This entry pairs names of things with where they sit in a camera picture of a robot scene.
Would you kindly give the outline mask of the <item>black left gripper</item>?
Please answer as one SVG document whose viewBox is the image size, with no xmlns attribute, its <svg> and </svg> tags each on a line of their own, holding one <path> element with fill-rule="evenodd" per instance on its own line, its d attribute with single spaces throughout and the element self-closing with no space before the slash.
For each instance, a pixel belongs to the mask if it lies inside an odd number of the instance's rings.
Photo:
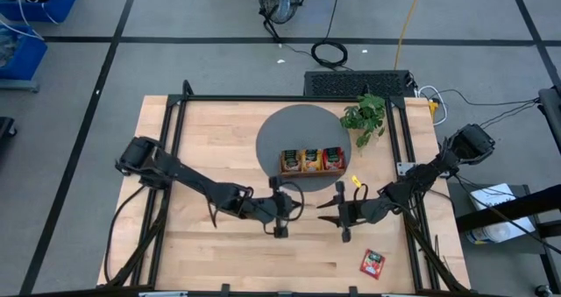
<svg viewBox="0 0 561 297">
<path fill-rule="evenodd" d="M 269 187 L 273 194 L 267 198 L 252 200 L 253 217 L 262 223 L 264 232 L 274 238 L 288 237 L 288 218 L 292 213 L 302 210 L 302 203 L 292 200 L 281 192 L 282 179 L 279 176 L 269 178 Z"/>
</svg>

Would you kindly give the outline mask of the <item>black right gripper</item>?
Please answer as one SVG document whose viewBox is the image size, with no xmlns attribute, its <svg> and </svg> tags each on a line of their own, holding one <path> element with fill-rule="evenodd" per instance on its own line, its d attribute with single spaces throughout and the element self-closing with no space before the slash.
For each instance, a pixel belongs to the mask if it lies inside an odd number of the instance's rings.
<svg viewBox="0 0 561 297">
<path fill-rule="evenodd" d="M 318 205 L 317 208 L 323 209 L 337 205 L 338 216 L 319 216 L 318 219 L 334 223 L 338 228 L 341 228 L 342 241 L 349 243 L 352 238 L 351 227 L 366 221 L 361 213 L 361 206 L 366 202 L 369 187 L 365 183 L 360 183 L 350 201 L 345 199 L 345 188 L 342 181 L 336 182 L 336 191 L 337 194 L 330 201 Z"/>
</svg>

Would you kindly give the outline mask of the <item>orange mango tea packet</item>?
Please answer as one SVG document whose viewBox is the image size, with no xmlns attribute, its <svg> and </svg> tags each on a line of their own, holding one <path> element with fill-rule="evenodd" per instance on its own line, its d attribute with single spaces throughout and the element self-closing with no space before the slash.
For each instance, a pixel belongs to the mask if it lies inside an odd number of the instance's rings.
<svg viewBox="0 0 561 297">
<path fill-rule="evenodd" d="M 302 151 L 303 172 L 321 171 L 323 169 L 323 151 L 321 149 L 309 149 Z"/>
</svg>

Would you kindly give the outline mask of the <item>red strawberry tea packet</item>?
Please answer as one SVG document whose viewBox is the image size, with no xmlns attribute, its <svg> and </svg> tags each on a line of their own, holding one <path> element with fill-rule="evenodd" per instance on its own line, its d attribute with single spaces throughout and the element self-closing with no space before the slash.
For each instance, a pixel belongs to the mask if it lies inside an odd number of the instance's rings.
<svg viewBox="0 0 561 297">
<path fill-rule="evenodd" d="M 378 279 L 385 264 L 385 257 L 381 254 L 367 249 L 362 259 L 359 270 L 374 279 Z"/>
<path fill-rule="evenodd" d="M 341 147 L 323 150 L 323 169 L 329 171 L 345 169 L 344 150 Z"/>
</svg>

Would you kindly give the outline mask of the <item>wooden three-compartment tray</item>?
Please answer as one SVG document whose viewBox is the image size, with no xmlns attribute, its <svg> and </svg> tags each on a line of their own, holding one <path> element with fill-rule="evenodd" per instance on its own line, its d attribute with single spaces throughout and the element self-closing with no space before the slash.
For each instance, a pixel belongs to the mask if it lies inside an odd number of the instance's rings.
<svg viewBox="0 0 561 297">
<path fill-rule="evenodd" d="M 323 177 L 323 176 L 341 176 L 345 173 L 346 171 L 346 167 L 347 167 L 347 162 L 345 161 L 345 169 L 339 169 L 339 170 L 335 170 L 335 171 L 329 171 L 329 170 L 324 170 L 322 169 L 321 171 L 314 171 L 314 172 L 303 172 L 303 170 L 301 170 L 300 172 L 292 172 L 292 173 L 283 173 L 281 171 L 281 154 L 279 157 L 279 163 L 280 163 L 280 175 L 284 178 L 305 178 L 305 177 Z"/>
</svg>

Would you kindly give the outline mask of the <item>round grey woven mat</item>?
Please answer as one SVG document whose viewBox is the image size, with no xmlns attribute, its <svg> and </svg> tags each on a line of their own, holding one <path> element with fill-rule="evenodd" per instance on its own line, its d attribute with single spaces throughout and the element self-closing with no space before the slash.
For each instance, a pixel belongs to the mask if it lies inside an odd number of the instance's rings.
<svg viewBox="0 0 561 297">
<path fill-rule="evenodd" d="M 310 104 L 291 105 L 276 111 L 261 125 L 256 155 L 268 177 L 281 173 L 284 150 L 324 149 L 339 146 L 347 162 L 352 159 L 348 130 L 332 112 Z"/>
</svg>

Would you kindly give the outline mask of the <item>green potted artificial plant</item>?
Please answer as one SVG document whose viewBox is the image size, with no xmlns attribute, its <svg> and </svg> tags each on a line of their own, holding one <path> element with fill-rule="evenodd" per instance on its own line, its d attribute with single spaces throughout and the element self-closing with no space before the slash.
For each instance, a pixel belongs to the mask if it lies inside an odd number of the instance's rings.
<svg viewBox="0 0 561 297">
<path fill-rule="evenodd" d="M 358 104 L 346 107 L 339 121 L 348 130 L 361 131 L 355 144 L 363 148 L 372 138 L 381 137 L 385 132 L 386 101 L 372 94 L 359 95 L 357 99 Z"/>
</svg>

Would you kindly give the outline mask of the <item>black computer case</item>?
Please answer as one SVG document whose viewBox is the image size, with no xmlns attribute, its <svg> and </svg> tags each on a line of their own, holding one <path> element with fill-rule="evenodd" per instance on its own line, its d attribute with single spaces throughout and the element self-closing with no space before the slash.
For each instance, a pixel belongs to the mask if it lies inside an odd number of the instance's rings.
<svg viewBox="0 0 561 297">
<path fill-rule="evenodd" d="M 417 84 L 408 70 L 308 71 L 304 95 L 355 97 L 363 94 L 382 98 L 413 97 Z"/>
</svg>

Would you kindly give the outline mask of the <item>black equipment cart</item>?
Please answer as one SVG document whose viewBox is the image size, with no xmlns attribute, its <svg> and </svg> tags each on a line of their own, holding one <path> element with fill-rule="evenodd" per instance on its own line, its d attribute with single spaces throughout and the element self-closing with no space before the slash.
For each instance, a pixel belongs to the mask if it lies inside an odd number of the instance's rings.
<svg viewBox="0 0 561 297">
<path fill-rule="evenodd" d="M 514 200 L 477 210 L 470 193 L 487 187 L 464 181 L 449 185 L 472 284 L 483 284 L 480 291 L 490 294 L 561 295 L 561 185 L 535 193 L 526 185 L 509 185 Z M 498 244 L 473 244 L 465 235 L 502 221 L 525 235 Z"/>
</svg>

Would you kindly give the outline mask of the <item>grey padded chair part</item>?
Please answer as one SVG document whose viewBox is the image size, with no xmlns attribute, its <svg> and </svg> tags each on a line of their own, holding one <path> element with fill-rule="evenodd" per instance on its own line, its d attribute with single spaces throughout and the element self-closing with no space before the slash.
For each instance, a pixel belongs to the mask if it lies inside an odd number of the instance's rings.
<svg viewBox="0 0 561 297">
<path fill-rule="evenodd" d="M 544 115 L 550 132 L 561 154 L 561 87 L 553 86 L 538 91 L 538 109 Z"/>
</svg>

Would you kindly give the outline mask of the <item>grey cart base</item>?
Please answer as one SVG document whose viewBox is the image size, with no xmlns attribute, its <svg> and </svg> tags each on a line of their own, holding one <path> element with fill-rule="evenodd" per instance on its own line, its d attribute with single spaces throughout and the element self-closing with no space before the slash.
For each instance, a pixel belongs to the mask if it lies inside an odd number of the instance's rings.
<svg viewBox="0 0 561 297">
<path fill-rule="evenodd" d="M 28 81 L 28 80 L 0 79 L 0 89 L 10 90 L 10 91 L 30 91 L 32 93 L 38 93 L 39 84 L 35 81 Z"/>
</svg>

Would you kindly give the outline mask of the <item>blue storage bin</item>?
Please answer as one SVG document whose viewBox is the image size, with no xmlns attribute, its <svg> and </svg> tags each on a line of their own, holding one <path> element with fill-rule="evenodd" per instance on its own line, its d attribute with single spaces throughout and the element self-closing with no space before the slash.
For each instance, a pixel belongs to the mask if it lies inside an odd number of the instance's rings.
<svg viewBox="0 0 561 297">
<path fill-rule="evenodd" d="M 59 24 L 65 21 L 75 0 L 0 0 L 0 15 L 10 21 Z"/>
<path fill-rule="evenodd" d="M 46 54 L 46 43 L 27 25 L 0 25 L 0 79 L 29 81 Z"/>
</svg>

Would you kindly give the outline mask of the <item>black aluminium table frame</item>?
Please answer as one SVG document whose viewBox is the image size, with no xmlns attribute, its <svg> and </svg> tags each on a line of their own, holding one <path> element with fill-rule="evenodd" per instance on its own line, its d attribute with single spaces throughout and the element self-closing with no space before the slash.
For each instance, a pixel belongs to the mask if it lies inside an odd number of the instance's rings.
<svg viewBox="0 0 561 297">
<path fill-rule="evenodd" d="M 213 180 L 253 187 L 270 194 L 266 174 L 256 156 L 260 126 L 273 113 L 304 104 L 304 96 L 192 95 L 184 110 L 177 95 L 148 95 L 140 109 L 136 134 L 157 138 L 169 124 L 167 148 Z M 209 217 L 205 200 L 192 189 L 175 185 L 162 239 L 149 246 L 141 266 L 142 280 L 153 279 L 161 290 L 215 292 L 228 285 L 235 293 L 290 292 L 413 293 L 418 288 L 443 287 L 401 216 L 389 215 L 376 224 L 352 229 L 343 243 L 340 230 L 318 219 L 318 209 L 334 195 L 333 188 L 312 192 L 302 217 L 291 223 L 289 235 L 276 239 L 263 226 L 227 215 Z M 385 257 L 378 279 L 359 270 L 367 249 Z"/>
</svg>

